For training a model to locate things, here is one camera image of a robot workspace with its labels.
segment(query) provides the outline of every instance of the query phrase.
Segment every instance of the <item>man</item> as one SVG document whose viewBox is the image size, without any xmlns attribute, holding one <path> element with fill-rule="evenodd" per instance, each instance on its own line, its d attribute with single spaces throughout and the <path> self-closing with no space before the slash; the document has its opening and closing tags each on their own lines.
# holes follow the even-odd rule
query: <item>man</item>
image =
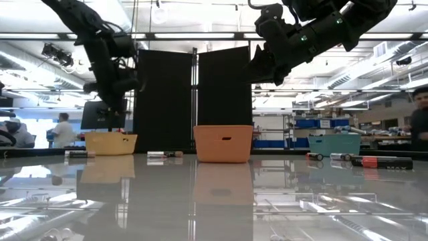
<svg viewBox="0 0 428 241">
<path fill-rule="evenodd" d="M 411 125 L 404 130 L 412 133 L 413 151 L 428 151 L 428 87 L 416 89 L 412 97 L 418 109 L 412 114 Z"/>
<path fill-rule="evenodd" d="M 60 122 L 52 130 L 53 134 L 53 147 L 64 148 L 75 141 L 73 127 L 68 122 L 69 115 L 67 113 L 60 113 Z"/>
<path fill-rule="evenodd" d="M 7 132 L 16 139 L 17 148 L 34 148 L 34 137 L 25 129 L 21 128 L 21 121 L 18 118 L 11 118 L 5 121 Z"/>
</svg>

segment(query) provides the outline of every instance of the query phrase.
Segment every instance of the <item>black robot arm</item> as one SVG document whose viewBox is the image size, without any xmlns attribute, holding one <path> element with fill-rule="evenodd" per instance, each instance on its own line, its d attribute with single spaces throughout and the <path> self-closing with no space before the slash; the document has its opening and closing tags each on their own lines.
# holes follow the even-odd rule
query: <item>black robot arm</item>
<svg viewBox="0 0 428 241">
<path fill-rule="evenodd" d="M 342 44 L 350 51 L 359 38 L 384 20 L 397 0 L 352 0 L 350 7 L 340 12 L 348 0 L 282 0 L 296 22 L 282 19 L 280 4 L 249 6 L 261 9 L 255 22 L 258 35 L 265 40 L 264 50 L 258 46 L 254 59 L 244 70 L 250 83 L 274 82 L 282 84 L 292 68 L 311 62 L 313 58 Z M 311 21 L 301 26 L 298 20 Z"/>
<path fill-rule="evenodd" d="M 78 0 L 41 0 L 77 35 L 75 46 L 83 45 L 96 83 L 85 84 L 86 92 L 98 96 L 114 112 L 123 112 L 124 93 L 139 87 L 136 67 L 129 68 L 123 58 L 137 64 L 132 38 L 113 23 L 104 21 L 93 9 Z"/>
</svg>

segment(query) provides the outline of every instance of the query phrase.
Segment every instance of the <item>shirt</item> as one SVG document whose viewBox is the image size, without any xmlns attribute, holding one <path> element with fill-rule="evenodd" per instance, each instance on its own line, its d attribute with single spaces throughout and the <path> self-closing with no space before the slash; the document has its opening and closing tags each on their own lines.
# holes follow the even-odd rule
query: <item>shirt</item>
<svg viewBox="0 0 428 241">
<path fill-rule="evenodd" d="M 411 118 L 412 150 L 428 151 L 428 141 L 419 138 L 421 133 L 428 132 L 428 110 L 415 110 Z"/>
<path fill-rule="evenodd" d="M 27 131 L 19 129 L 11 135 L 16 139 L 15 147 L 17 148 L 23 148 L 27 144 L 34 143 L 34 137 Z"/>
<path fill-rule="evenodd" d="M 54 148 L 64 148 L 73 143 L 76 139 L 72 125 L 67 121 L 58 123 L 52 132 L 57 134 L 57 136 L 53 138 Z"/>
</svg>

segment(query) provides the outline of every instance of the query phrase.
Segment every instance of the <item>computer monitor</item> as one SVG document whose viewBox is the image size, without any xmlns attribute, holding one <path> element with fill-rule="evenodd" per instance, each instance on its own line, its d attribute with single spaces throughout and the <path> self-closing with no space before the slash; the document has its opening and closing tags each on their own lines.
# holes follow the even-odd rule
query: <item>computer monitor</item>
<svg viewBox="0 0 428 241">
<path fill-rule="evenodd" d="M 123 100 L 126 110 L 127 100 Z M 124 128 L 126 113 L 114 115 L 108 114 L 108 106 L 102 101 L 88 101 L 83 109 L 82 130 Z"/>
</svg>

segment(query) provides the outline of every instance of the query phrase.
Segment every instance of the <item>ceiling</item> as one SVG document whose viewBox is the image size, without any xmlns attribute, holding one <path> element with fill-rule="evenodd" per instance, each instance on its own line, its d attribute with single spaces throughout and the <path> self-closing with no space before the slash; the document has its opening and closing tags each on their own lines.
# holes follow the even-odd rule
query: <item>ceiling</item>
<svg viewBox="0 0 428 241">
<path fill-rule="evenodd" d="M 247 6 L 247 0 L 176 0 L 161 1 L 157 9 L 156 1 L 140 0 L 91 0 L 85 1 L 96 10 L 106 21 L 117 23 L 125 29 L 136 32 L 206 32 L 206 31 L 254 31 L 254 21 L 259 17 L 259 11 Z M 258 3 L 275 3 L 278 1 L 253 1 Z M 69 33 L 69 29 L 60 21 L 59 17 L 46 5 L 38 0 L 0 0 L 0 33 Z M 409 11 L 410 0 L 399 0 L 390 16 L 374 27 L 372 32 L 418 32 L 428 30 L 428 5 L 424 0 L 417 0 L 417 8 Z M 292 16 L 286 11 L 284 19 L 292 22 Z M 87 70 L 88 59 L 81 46 L 74 46 L 73 42 L 48 42 L 66 52 L 73 54 L 75 62 L 80 62 L 80 71 L 72 75 L 85 82 L 95 81 L 94 75 Z M 343 47 L 335 47 L 314 58 L 309 64 L 302 64 L 293 69 L 285 79 L 284 84 L 293 88 L 313 88 L 317 86 L 315 77 L 331 78 L 347 67 L 359 63 L 373 53 L 373 48 L 381 42 L 364 41 L 351 52 Z M 23 52 L 34 56 L 46 64 L 59 65 L 47 60 L 41 55 L 45 44 L 43 41 L 9 41 L 8 44 Z M 198 52 L 208 50 L 223 50 L 247 46 L 247 41 L 152 41 L 145 43 L 150 50 L 164 50 L 173 52 L 191 52 L 197 48 Z M 257 44 L 263 42 L 252 41 L 251 52 Z M 383 66 L 382 70 L 373 72 L 370 78 L 380 80 L 391 73 Z M 272 85 L 265 88 L 277 88 Z"/>
</svg>

